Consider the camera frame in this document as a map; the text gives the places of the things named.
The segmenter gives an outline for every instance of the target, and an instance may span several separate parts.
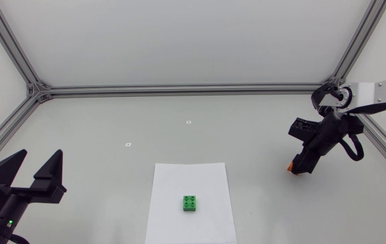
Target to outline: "cable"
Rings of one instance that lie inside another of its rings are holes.
[[[347,152],[348,156],[354,160],[354,161],[360,161],[364,157],[364,152],[363,152],[363,146],[358,140],[357,136],[355,134],[348,134],[348,136],[351,138],[351,140],[354,143],[354,146],[356,148],[357,154],[349,147],[348,143],[341,138],[339,140],[339,143],[343,146],[345,151]]]

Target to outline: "white paper sheet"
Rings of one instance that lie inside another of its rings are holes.
[[[183,211],[183,196],[196,211]],[[146,244],[235,244],[224,163],[155,165]]]

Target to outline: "black cable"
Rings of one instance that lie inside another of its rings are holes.
[[[341,138],[341,140],[339,140],[339,143],[343,146],[343,148],[347,152],[348,156],[352,160],[359,161],[359,160],[363,159],[364,152],[363,152],[362,143],[359,142],[359,140],[355,134],[348,134],[348,136],[353,141],[354,146],[355,146],[356,151],[357,151],[357,154],[349,147],[348,143],[346,143],[346,141],[344,141],[343,138]]]
[[[17,244],[30,244],[25,238],[14,234],[11,235],[9,240]]]

